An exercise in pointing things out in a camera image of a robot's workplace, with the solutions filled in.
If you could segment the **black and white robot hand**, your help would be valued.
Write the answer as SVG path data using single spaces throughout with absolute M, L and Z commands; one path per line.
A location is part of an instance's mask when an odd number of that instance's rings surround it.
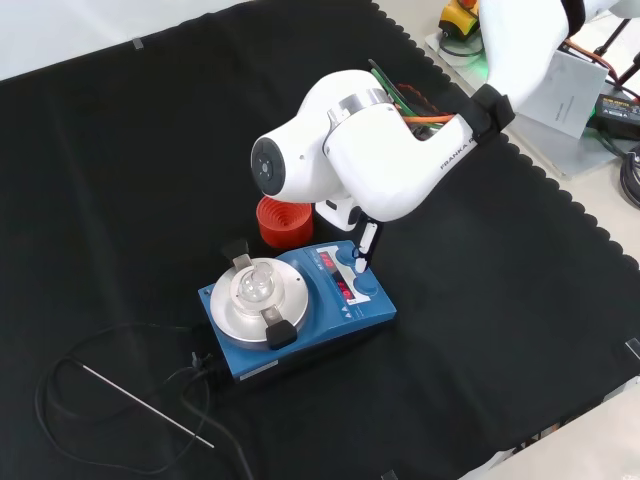
M 359 232 L 359 238 L 347 257 L 353 261 L 357 273 L 368 270 L 383 231 L 383 223 L 366 214 L 352 197 L 317 202 L 315 210 L 339 230 Z

